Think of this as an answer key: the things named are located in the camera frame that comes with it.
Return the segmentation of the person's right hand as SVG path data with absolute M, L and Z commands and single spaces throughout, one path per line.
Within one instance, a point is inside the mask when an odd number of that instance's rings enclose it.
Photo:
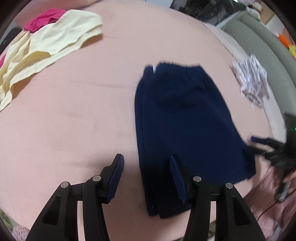
M 282 183 L 290 182 L 290 185 L 295 187 L 295 179 L 296 179 L 296 170 L 293 172 L 288 173 L 283 179 Z

